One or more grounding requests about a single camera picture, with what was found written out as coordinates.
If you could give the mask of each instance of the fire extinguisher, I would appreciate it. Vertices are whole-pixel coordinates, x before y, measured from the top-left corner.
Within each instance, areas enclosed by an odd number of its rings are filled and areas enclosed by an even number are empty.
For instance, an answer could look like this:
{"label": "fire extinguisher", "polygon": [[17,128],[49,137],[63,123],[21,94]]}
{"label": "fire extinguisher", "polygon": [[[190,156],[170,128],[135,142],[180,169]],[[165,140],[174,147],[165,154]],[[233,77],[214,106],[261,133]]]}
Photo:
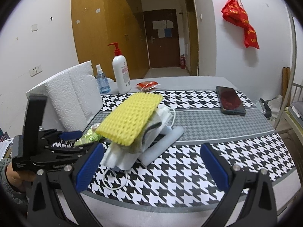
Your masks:
{"label": "fire extinguisher", "polygon": [[184,54],[182,54],[181,56],[180,56],[180,67],[182,68],[182,69],[185,69],[185,55]]}

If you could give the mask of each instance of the green plastic wrapper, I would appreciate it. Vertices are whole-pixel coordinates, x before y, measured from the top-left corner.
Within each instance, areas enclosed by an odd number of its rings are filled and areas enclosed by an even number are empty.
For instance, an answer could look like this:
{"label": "green plastic wrapper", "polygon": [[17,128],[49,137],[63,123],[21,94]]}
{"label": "green plastic wrapper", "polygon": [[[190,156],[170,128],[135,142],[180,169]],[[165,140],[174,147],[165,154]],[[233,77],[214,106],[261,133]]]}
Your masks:
{"label": "green plastic wrapper", "polygon": [[94,124],[85,135],[83,135],[77,142],[75,142],[74,146],[80,146],[83,144],[88,144],[91,142],[99,141],[103,136],[98,135],[95,131],[100,124]]}

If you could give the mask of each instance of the smartphone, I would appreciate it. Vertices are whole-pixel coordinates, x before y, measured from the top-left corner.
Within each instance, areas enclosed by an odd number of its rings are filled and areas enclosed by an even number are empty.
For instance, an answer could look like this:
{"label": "smartphone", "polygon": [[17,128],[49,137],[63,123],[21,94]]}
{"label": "smartphone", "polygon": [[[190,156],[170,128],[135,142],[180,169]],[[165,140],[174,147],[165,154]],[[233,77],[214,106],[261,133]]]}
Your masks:
{"label": "smartphone", "polygon": [[222,113],[245,116],[245,107],[233,88],[217,86],[216,89],[221,103]]}

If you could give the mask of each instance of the blue spray bottle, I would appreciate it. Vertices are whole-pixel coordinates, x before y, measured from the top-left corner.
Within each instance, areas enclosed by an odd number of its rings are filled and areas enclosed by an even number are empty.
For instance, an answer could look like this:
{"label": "blue spray bottle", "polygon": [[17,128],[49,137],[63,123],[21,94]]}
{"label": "blue spray bottle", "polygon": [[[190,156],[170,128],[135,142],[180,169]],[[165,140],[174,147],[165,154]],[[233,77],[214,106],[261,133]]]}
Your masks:
{"label": "blue spray bottle", "polygon": [[99,85],[100,94],[106,94],[111,91],[111,88],[109,87],[109,81],[107,80],[107,77],[102,71],[102,68],[100,65],[97,65],[97,82]]}

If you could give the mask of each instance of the blue liquid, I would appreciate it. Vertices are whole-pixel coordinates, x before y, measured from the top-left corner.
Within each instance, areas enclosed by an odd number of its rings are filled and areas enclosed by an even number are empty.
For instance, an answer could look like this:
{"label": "blue liquid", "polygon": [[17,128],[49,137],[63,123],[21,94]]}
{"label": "blue liquid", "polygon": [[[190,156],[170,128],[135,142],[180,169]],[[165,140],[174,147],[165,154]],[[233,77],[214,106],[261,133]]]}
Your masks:
{"label": "blue liquid", "polygon": [[107,80],[107,77],[105,76],[104,73],[97,75],[96,78],[97,78],[100,94],[106,94],[111,91],[111,88],[109,87],[109,81]]}

